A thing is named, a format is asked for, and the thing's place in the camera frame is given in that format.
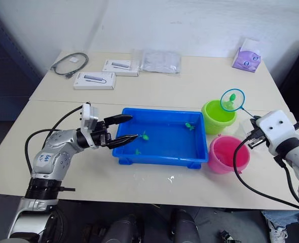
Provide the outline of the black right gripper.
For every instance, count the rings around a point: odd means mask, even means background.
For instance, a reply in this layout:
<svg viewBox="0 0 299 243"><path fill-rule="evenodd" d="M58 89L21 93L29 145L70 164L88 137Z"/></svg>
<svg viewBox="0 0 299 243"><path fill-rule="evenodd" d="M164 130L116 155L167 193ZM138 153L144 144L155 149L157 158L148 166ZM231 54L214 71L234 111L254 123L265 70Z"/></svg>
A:
<svg viewBox="0 0 299 243"><path fill-rule="evenodd" d="M264 132L258 127L256 121L260 116L255 115L250 119L253 130L247 134L248 147L253 149L266 141Z"/></svg>

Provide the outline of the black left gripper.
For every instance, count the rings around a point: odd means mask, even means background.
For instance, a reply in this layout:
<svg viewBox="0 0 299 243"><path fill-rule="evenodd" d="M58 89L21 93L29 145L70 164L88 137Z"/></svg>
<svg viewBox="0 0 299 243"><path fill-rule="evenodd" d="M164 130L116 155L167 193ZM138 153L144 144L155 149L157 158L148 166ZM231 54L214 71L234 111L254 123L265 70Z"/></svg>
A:
<svg viewBox="0 0 299 243"><path fill-rule="evenodd" d="M114 149L134 141L138 138L138 135L124 135L112 140L111 134L107 131L108 126L118 125L130 121L132 118L132 115L119 114L107 117L103 121L98 122L91 132L91 138L94 145Z"/></svg>

